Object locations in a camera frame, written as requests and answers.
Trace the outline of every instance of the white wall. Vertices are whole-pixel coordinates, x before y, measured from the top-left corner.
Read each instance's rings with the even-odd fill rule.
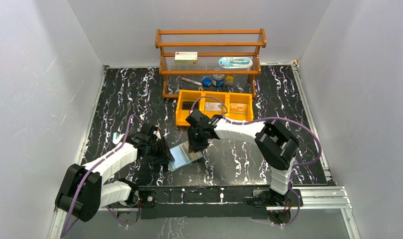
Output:
[[[261,62],[300,59],[330,0],[69,0],[110,66],[159,66],[157,29],[260,29]]]
[[[43,239],[103,66],[66,0],[0,0],[0,239]]]
[[[403,238],[403,0],[332,1],[300,62],[362,238]]]

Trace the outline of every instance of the gray floor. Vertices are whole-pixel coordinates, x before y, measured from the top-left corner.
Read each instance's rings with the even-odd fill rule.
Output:
[[[135,221],[136,214],[121,219]],[[66,239],[348,239],[340,209],[301,210],[296,222],[272,227],[268,220],[250,218],[166,218],[139,220],[125,229],[107,211],[87,223],[77,222]]]

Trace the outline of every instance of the marble countertop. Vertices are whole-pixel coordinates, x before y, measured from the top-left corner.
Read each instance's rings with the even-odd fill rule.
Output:
[[[163,77],[158,68],[107,69],[82,163],[90,162],[114,148],[114,133],[125,133],[126,120],[131,114],[159,126],[170,147],[187,141],[185,127],[175,126],[177,99],[162,98]],[[170,93],[178,89],[199,87],[172,76],[168,85]],[[251,92],[244,76],[235,76],[234,87],[222,91]],[[254,118],[279,116],[308,126],[294,74],[290,65],[262,66],[256,77],[257,99],[253,102]],[[300,140],[297,162],[310,161],[317,154],[313,139],[294,125],[287,128]],[[133,130],[138,127],[134,120]],[[255,145],[235,140],[213,140],[203,152],[204,158],[170,172],[168,167],[137,160],[113,175],[141,186],[226,186],[267,185],[271,179],[270,166]],[[326,184],[320,163],[297,168],[295,184]]]

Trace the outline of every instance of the wooden shelf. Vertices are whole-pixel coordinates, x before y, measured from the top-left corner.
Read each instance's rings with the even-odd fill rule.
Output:
[[[177,98],[177,94],[167,94],[166,87],[170,75],[248,75],[253,98],[256,98],[255,75],[261,73],[259,52],[266,47],[266,34],[259,30],[160,30],[156,32],[155,46],[160,48],[159,73],[164,76],[164,98]],[[198,62],[194,65],[175,64],[175,53],[165,52],[167,47],[254,47],[252,52],[203,52],[198,51]],[[253,65],[249,68],[225,69],[219,66],[221,57],[249,57]]]

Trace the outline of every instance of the yellow storage bin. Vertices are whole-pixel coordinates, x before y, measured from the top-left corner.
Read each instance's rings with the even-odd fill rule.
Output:
[[[190,126],[186,118],[190,115],[191,105],[197,98],[202,96],[203,93],[203,91],[180,90],[177,110],[175,111],[175,124],[177,126]],[[199,100],[199,111],[204,113],[204,98]]]
[[[251,94],[228,93],[229,118],[233,120],[251,121],[254,119],[253,99]]]
[[[212,92],[212,91],[205,91],[204,96],[212,96],[215,98],[220,99],[227,107],[229,105],[229,98],[228,98],[228,93],[226,92]],[[209,118],[212,118],[214,115],[221,115],[222,111],[225,111],[224,107],[220,107],[221,104],[211,98],[204,98],[204,114],[208,116]]]

